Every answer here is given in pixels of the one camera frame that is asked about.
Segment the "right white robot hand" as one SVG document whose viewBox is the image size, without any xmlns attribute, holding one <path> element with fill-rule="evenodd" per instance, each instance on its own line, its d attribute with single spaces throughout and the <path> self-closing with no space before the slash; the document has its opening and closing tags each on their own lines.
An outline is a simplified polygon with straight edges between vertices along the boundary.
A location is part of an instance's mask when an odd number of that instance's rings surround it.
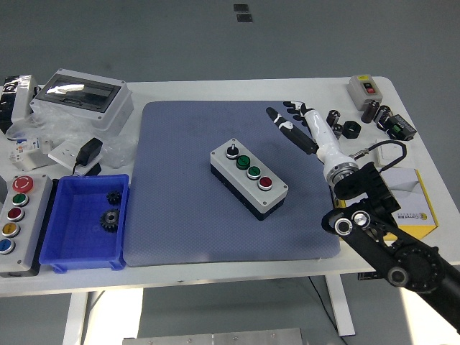
<svg viewBox="0 0 460 345">
<path fill-rule="evenodd" d="M 285 101 L 283 104 L 287 107 L 288 113 L 298 115 L 307 125 L 310 135 L 305 134 L 272 107 L 266 108 L 268 116 L 275 126 L 304 153 L 317 155 L 323 163 L 324 178 L 331 187 L 358 170 L 355 159 L 342 152 L 331 127 L 315 109 L 299 101 Z"/>
</svg>

